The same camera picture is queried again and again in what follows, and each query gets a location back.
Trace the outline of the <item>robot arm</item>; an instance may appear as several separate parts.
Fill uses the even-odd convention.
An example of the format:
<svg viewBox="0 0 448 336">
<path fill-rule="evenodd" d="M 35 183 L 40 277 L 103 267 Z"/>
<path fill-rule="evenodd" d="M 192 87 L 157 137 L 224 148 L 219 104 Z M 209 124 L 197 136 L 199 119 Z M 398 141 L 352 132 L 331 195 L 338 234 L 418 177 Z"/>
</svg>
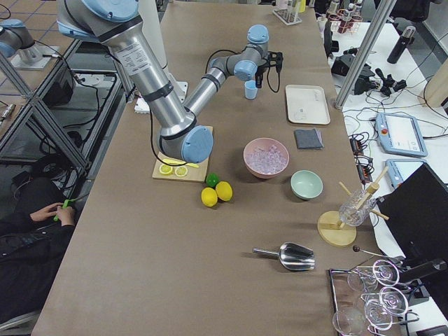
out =
<svg viewBox="0 0 448 336">
<path fill-rule="evenodd" d="M 211 130 L 197 123 L 207 102 L 228 77 L 255 78 L 268 56 L 268 29 L 253 25 L 244 49 L 214 59 L 193 93 L 182 101 L 147 41 L 151 27 L 161 36 L 157 8 L 148 1 L 58 1 L 57 23 L 65 36 L 108 47 L 161 125 L 160 151 L 185 162 L 201 163 L 212 152 Z"/>
</svg>

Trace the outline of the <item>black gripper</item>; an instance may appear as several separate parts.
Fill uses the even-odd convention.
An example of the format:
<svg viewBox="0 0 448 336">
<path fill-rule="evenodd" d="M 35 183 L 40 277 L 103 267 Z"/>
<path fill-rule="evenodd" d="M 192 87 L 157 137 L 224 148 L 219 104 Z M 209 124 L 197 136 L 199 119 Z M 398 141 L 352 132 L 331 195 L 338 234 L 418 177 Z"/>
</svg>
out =
<svg viewBox="0 0 448 336">
<path fill-rule="evenodd" d="M 255 73 L 255 86 L 257 88 L 261 88 L 263 85 L 263 74 L 265 73 L 267 68 L 267 60 L 264 59 L 262 64 L 260 64 Z"/>
</svg>

